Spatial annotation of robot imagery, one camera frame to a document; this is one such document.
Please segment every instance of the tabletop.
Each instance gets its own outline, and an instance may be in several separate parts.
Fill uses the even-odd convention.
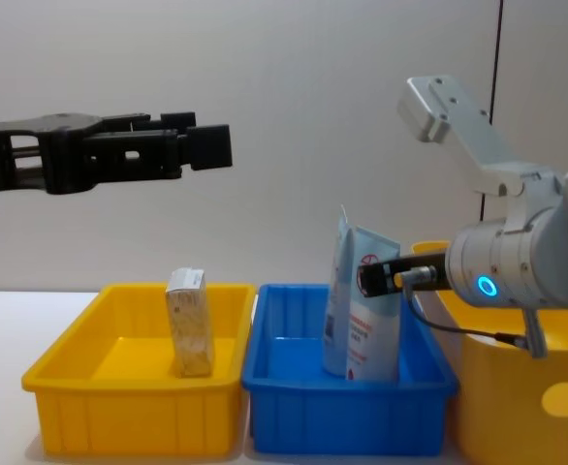
[[[34,395],[21,389],[21,375],[75,319],[96,294],[0,292],[0,465],[60,463],[95,464],[173,464],[208,463],[182,458],[64,458],[43,452]],[[305,464],[323,463],[384,465],[464,464],[451,444],[439,457],[340,457],[265,455],[255,452],[247,436],[247,421],[235,451],[215,463]]]

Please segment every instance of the yellow plastic tray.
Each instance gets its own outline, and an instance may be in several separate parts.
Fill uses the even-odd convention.
[[[208,378],[180,378],[165,284],[105,288],[21,380],[36,394],[50,454],[224,455],[234,446],[256,290],[206,287],[215,345]]]
[[[448,242],[415,244],[415,253]],[[432,321],[490,332],[523,333],[521,310],[476,308],[452,291],[420,293]],[[448,431],[480,465],[568,464],[568,310],[539,312],[549,356],[477,336],[434,330],[460,381]]]

